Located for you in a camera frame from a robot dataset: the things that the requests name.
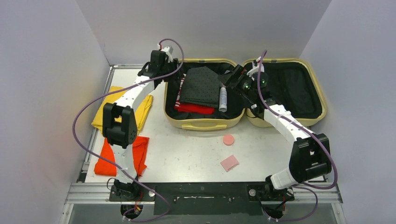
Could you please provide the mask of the white spray bottle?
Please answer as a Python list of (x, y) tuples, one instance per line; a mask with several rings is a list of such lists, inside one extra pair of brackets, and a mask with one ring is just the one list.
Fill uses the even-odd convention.
[(227, 91), (224, 86), (222, 86), (219, 91), (219, 111), (227, 111)]

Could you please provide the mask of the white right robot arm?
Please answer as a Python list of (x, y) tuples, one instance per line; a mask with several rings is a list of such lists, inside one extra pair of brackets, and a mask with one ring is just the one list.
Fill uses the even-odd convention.
[(241, 96), (245, 108), (272, 125), (292, 146), (287, 168), (266, 177), (264, 185), (256, 189), (260, 199), (279, 200), (294, 185), (331, 172), (329, 139), (304, 127), (282, 105), (273, 93), (271, 75), (263, 66), (247, 71), (238, 65), (220, 75), (219, 81), (228, 91)]

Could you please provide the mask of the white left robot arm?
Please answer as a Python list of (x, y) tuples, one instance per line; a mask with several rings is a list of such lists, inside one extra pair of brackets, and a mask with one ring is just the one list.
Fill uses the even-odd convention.
[(133, 165), (132, 144), (138, 136), (135, 114), (138, 107), (162, 81), (180, 77), (179, 62), (172, 57), (172, 47), (153, 50), (150, 60), (138, 72), (133, 87), (113, 103), (103, 107), (102, 134), (114, 154), (118, 169), (114, 180), (114, 193), (132, 201), (141, 195), (136, 183), (138, 174)]

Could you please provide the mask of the yellow t-shirt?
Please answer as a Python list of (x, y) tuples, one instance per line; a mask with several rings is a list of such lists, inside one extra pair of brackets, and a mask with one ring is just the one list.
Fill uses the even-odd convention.
[[(97, 110), (94, 119), (91, 123), (91, 125), (94, 128), (97, 128), (100, 132), (102, 132), (102, 125), (103, 125), (103, 107), (106, 103), (114, 103), (116, 100), (121, 98), (121, 96), (125, 93), (126, 91), (122, 92), (117, 92), (115, 94), (111, 94), (106, 96), (100, 106), (99, 109)], [(147, 116), (149, 114), (149, 110), (152, 106), (154, 97), (152, 95), (147, 95), (146, 98), (143, 100), (143, 102), (139, 105), (139, 107), (135, 110), (134, 115), (136, 119), (136, 124), (137, 124), (137, 134), (139, 135), (145, 121), (147, 119)]]

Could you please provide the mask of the dark grey dotted cloth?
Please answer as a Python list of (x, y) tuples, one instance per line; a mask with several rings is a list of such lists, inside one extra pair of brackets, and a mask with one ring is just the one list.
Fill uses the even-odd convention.
[(217, 108), (220, 89), (218, 77), (218, 74), (208, 67), (189, 69), (182, 84), (179, 101)]

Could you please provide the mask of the red printed t-shirt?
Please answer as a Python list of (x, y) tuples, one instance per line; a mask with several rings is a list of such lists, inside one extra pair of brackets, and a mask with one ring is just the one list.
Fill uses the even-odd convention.
[(183, 82), (184, 82), (184, 77), (181, 79), (180, 82), (179, 92), (176, 98), (174, 109), (177, 110), (178, 112), (198, 113), (203, 115), (213, 114), (215, 111), (215, 108), (213, 107), (180, 102), (180, 95), (181, 95)]

